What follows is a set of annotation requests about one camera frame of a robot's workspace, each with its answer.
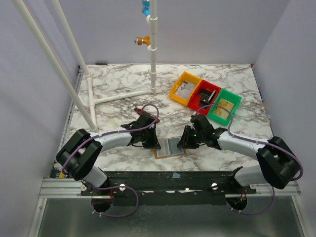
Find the mustard yellow card holder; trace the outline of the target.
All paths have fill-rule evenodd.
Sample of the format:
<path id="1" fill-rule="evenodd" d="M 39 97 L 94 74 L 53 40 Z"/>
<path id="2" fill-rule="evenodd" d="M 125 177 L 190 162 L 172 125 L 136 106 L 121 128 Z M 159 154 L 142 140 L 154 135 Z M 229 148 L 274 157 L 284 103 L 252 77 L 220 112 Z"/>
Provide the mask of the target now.
<path id="1" fill-rule="evenodd" d="M 180 139 L 181 139 L 180 136 L 158 139 L 158 142 L 160 144 L 160 149 L 152 149 L 155 155 L 155 159 L 186 155 L 187 154 L 186 149 L 177 147 L 177 144 L 179 143 Z"/>

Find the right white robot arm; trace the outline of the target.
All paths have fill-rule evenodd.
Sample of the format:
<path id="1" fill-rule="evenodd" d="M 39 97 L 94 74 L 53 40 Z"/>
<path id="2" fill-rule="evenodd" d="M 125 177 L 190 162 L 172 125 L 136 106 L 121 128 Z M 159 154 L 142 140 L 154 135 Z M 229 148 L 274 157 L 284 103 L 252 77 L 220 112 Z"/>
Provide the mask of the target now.
<path id="1" fill-rule="evenodd" d="M 205 144 L 210 148 L 236 152 L 258 161 L 258 165 L 241 166 L 229 174 L 230 186 L 270 184 L 274 188 L 284 189 L 300 175 L 302 168 L 297 158 L 279 137 L 255 140 L 238 136 L 226 128 L 214 128 L 202 114 L 192 116 L 191 123 L 191 126 L 185 126 L 178 148 L 197 149 Z"/>

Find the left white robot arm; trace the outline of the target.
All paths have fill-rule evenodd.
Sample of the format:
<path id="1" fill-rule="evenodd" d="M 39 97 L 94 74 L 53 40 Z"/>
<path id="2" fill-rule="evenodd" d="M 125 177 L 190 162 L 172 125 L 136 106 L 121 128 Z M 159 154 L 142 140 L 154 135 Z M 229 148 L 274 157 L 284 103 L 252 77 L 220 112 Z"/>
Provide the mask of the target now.
<path id="1" fill-rule="evenodd" d="M 83 180 L 100 188 L 108 176 L 94 164 L 100 153 L 116 147 L 141 143 L 144 149 L 160 149 L 156 135 L 156 121 L 143 112 L 136 121 L 121 125 L 105 135 L 79 129 L 57 153 L 56 161 L 76 181 Z"/>

